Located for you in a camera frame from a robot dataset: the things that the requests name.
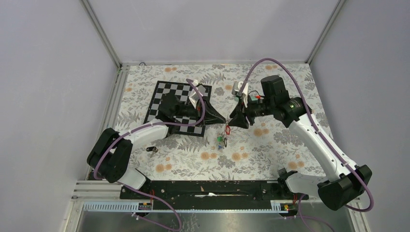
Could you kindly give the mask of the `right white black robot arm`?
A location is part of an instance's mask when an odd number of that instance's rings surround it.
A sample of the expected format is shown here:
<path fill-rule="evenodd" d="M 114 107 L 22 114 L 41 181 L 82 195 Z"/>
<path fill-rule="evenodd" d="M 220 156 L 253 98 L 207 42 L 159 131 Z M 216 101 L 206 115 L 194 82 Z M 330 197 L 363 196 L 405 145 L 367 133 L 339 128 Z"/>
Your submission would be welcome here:
<path fill-rule="evenodd" d="M 285 171 L 278 178 L 278 195 L 284 199 L 296 193 L 317 197 L 336 211 L 363 194 L 372 176 L 371 169 L 367 165 L 358 166 L 322 132 L 310 107 L 304 105 L 301 97 L 289 96 L 281 77 L 265 77 L 261 86 L 261 98 L 254 100 L 248 95 L 238 98 L 228 125 L 248 129 L 256 117 L 272 115 L 297 135 L 325 173 L 325 176 L 314 176 Z"/>

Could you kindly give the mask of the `key with red tag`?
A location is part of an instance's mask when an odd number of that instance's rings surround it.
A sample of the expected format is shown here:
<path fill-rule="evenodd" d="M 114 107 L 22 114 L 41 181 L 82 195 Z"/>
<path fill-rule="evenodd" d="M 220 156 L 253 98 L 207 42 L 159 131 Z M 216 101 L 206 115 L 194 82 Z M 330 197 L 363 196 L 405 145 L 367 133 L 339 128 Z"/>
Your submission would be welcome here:
<path fill-rule="evenodd" d="M 227 135 L 230 135 L 230 133 L 231 133 L 231 128 L 230 128 L 229 125 L 226 125 L 226 127 L 225 127 L 225 133 L 226 133 Z"/>

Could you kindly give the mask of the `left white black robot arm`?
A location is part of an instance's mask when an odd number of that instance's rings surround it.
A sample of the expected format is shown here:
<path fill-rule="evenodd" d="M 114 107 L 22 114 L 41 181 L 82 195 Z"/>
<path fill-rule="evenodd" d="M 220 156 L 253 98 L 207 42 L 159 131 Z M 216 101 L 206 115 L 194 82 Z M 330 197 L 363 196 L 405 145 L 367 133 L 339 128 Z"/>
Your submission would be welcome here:
<path fill-rule="evenodd" d="M 194 126 L 224 124 L 226 119 L 201 96 L 195 103 L 180 101 L 176 96 L 162 96 L 158 113 L 150 122 L 120 134 L 113 128 L 105 129 L 87 158 L 96 180 L 121 183 L 131 187 L 139 199 L 149 195 L 147 177 L 137 169 L 128 167 L 131 153 L 148 143 L 164 139 L 183 127 L 177 118 L 190 117 Z"/>

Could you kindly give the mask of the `keyring with coloured key tags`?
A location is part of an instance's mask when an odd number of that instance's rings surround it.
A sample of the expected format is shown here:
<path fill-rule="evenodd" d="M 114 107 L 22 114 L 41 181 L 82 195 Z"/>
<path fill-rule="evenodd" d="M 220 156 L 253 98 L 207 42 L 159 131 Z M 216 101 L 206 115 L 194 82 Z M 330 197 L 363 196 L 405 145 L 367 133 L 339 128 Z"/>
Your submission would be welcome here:
<path fill-rule="evenodd" d="M 217 135 L 217 150 L 222 150 L 224 148 L 227 147 L 227 134 L 225 133 L 225 127 L 227 124 L 225 124 L 225 126 L 223 126 L 223 132 L 219 133 Z"/>

